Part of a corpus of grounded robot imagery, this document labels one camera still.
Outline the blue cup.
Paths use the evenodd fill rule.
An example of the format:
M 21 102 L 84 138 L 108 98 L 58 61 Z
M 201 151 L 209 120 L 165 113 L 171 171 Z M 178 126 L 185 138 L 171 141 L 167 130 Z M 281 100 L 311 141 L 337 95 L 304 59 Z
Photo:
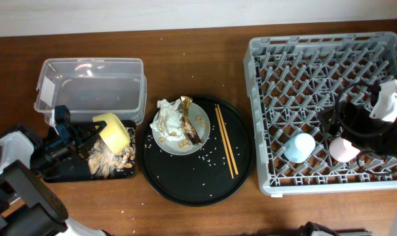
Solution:
M 305 162 L 315 149 L 315 139 L 307 133 L 300 133 L 285 143 L 284 156 L 293 163 Z

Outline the wooden chopstick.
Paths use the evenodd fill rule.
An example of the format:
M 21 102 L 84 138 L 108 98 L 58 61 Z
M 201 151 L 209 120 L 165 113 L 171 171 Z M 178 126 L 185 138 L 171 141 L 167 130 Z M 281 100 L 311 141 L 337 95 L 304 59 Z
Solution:
M 227 148 L 228 148 L 229 156 L 230 156 L 230 160 L 231 160 L 231 166 L 232 166 L 232 169 L 233 169 L 234 176 L 237 176 L 238 175 L 238 168 L 237 168 L 237 165 L 236 165 L 235 157 L 233 155 L 231 142 L 230 142 L 230 139 L 229 139 L 229 135 L 227 133 L 227 127 L 226 127 L 226 124 L 225 124 L 225 121 L 224 121 L 220 106 L 219 106 L 219 109 L 220 109 L 220 114 L 221 114 L 222 126 L 224 128 L 224 135 L 225 135 L 225 139 L 226 139 L 226 142 L 227 142 Z
M 221 138 L 222 138 L 222 142 L 223 142 L 223 148 L 225 150 L 227 165 L 229 167 L 229 172 L 230 172 L 231 178 L 234 179 L 234 173 L 233 173 L 233 169 L 232 169 L 232 166 L 231 166 L 231 160 L 230 160 L 229 151 L 228 151 L 228 148 L 227 148 L 227 142 L 226 142 L 225 135 L 224 135 L 224 128 L 222 126 L 221 114 L 220 114 L 220 109 L 219 109 L 218 105 L 215 106 L 215 112 L 216 112 L 217 122 L 218 122 L 218 125 L 219 125 L 219 130 L 220 130 L 220 133 L 221 133 Z

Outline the grey plate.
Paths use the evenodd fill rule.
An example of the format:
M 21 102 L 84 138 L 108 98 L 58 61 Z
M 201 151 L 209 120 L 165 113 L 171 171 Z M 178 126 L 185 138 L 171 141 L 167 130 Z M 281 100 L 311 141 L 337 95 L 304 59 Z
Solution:
M 204 144 L 209 138 L 212 129 L 212 125 L 207 113 L 204 110 L 204 106 L 193 102 L 189 106 L 189 120 L 194 126 L 202 142 L 195 145 L 189 142 L 189 146 L 180 147 L 179 141 L 168 141 L 161 136 L 157 130 L 152 130 L 152 135 L 162 151 L 165 151 L 171 155 L 189 155 L 204 147 Z

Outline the round black serving tray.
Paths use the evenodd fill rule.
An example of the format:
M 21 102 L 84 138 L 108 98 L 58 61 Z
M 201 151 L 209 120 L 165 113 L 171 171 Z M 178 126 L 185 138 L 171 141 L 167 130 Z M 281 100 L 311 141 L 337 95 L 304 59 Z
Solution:
M 188 155 L 173 155 L 159 146 L 150 127 L 142 131 L 139 156 L 143 174 L 151 187 L 175 203 L 202 207 L 235 194 L 249 176 L 255 147 L 249 126 L 229 103 L 211 96 L 194 96 L 210 119 L 210 137 L 203 148 Z M 236 166 L 229 168 L 215 107 L 219 106 Z

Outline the clear plastic waste bin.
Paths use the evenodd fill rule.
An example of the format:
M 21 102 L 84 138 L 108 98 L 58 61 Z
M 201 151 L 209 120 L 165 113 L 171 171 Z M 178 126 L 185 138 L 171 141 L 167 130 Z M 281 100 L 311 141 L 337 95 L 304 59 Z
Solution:
M 147 79 L 139 58 L 50 58 L 37 82 L 34 109 L 48 123 L 52 110 L 65 105 L 72 121 L 91 121 L 114 113 L 121 121 L 142 123 Z

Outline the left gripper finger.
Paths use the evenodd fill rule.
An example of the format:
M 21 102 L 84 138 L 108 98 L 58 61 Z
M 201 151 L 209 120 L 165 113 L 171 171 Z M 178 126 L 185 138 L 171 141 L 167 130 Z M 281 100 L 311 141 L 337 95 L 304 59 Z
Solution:
M 95 151 L 102 149 L 103 141 L 99 134 L 95 134 L 79 144 L 79 156 L 88 159 Z
M 72 127 L 77 131 L 77 134 L 96 134 L 102 131 L 106 125 L 105 121 L 72 123 Z

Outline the grey dishwasher rack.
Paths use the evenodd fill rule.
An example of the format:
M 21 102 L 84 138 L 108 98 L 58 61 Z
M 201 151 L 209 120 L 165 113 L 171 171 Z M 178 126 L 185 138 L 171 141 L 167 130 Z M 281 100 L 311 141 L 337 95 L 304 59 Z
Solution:
M 375 154 L 357 163 L 336 161 L 329 151 L 333 136 L 318 114 L 336 100 L 371 110 L 367 88 L 352 87 L 397 80 L 397 35 L 392 32 L 258 37 L 244 57 L 251 102 L 257 175 L 271 197 L 311 193 L 397 189 L 397 159 Z M 285 156 L 285 143 L 310 134 L 315 149 L 303 163 Z

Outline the yellow bowl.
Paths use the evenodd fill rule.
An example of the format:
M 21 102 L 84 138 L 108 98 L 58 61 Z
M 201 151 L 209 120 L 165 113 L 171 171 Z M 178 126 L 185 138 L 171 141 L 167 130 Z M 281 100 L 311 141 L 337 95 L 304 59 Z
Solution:
M 130 136 L 121 120 L 114 113 L 94 116 L 93 122 L 105 122 L 99 135 L 106 146 L 115 154 L 120 155 L 130 145 Z

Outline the wooden chopstick left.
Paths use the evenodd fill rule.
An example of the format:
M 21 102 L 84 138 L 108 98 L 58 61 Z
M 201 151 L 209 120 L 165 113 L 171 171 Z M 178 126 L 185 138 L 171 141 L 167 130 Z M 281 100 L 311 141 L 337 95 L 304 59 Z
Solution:
M 220 130 L 220 133 L 221 133 L 221 138 L 222 138 L 222 142 L 223 142 L 223 148 L 225 150 L 227 165 L 229 167 L 229 172 L 230 172 L 231 178 L 234 179 L 234 173 L 233 173 L 233 169 L 232 169 L 232 166 L 231 166 L 231 160 L 230 160 L 229 151 L 228 151 L 228 148 L 227 148 L 227 142 L 226 142 L 225 135 L 224 135 L 224 128 L 222 126 L 221 114 L 220 114 L 220 109 L 219 109 L 218 105 L 215 106 L 215 112 L 216 112 L 217 122 L 218 122 L 218 125 L 219 125 L 219 130 Z

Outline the black rectangular tray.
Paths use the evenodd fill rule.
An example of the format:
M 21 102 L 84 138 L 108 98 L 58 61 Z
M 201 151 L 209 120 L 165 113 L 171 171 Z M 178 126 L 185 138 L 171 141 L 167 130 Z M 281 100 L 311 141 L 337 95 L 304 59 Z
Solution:
M 136 158 L 136 124 L 129 120 L 122 121 L 122 124 L 129 134 L 130 145 L 117 156 L 118 161 L 126 160 L 121 168 L 116 167 L 106 177 L 100 173 L 100 167 L 92 174 L 89 165 L 90 163 L 93 164 L 92 161 L 89 161 L 88 158 L 82 159 L 72 155 L 45 172 L 43 180 L 48 183 L 58 183 L 132 178 L 135 175 L 136 166 L 134 160 Z

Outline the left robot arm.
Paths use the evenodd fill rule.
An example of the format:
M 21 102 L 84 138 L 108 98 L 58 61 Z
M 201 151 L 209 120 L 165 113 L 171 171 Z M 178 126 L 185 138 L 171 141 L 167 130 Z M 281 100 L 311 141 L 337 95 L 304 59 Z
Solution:
M 70 218 L 63 202 L 30 171 L 40 145 L 40 137 L 22 125 L 0 135 L 0 235 L 109 235 Z

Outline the peanut shell food scraps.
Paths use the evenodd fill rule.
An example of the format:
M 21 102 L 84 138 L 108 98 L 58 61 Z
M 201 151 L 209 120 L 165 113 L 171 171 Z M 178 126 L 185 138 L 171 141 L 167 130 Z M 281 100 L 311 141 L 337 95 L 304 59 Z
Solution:
M 90 173 L 100 178 L 114 177 L 115 172 L 129 170 L 135 166 L 136 158 L 136 129 L 126 127 L 130 143 L 120 154 L 114 154 L 99 137 L 89 149 L 88 167 Z

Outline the pink cup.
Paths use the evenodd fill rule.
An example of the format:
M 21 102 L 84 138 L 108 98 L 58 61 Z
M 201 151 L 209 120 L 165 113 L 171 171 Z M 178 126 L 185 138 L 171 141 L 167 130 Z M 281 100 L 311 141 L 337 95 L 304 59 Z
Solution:
M 349 162 L 354 159 L 360 150 L 342 137 L 334 139 L 329 146 L 330 155 L 339 162 Z

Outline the white tissue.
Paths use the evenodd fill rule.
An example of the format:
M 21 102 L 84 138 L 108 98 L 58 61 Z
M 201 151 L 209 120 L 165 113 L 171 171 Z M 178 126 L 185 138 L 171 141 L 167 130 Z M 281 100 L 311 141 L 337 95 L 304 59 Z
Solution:
M 160 109 L 157 127 L 161 137 L 169 142 L 182 141 L 184 134 L 181 128 L 181 99 L 175 102 L 159 100 L 157 106 Z

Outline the brown snack wrapper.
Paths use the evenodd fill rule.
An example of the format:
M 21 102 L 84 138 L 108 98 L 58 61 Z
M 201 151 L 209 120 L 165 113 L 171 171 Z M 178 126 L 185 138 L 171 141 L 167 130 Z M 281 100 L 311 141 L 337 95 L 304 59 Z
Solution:
M 199 135 L 197 134 L 196 129 L 189 120 L 189 106 L 192 103 L 193 99 L 188 96 L 181 96 L 180 99 L 181 99 L 181 112 L 182 112 L 181 127 L 183 129 L 183 132 L 193 145 L 201 144 L 202 141 Z

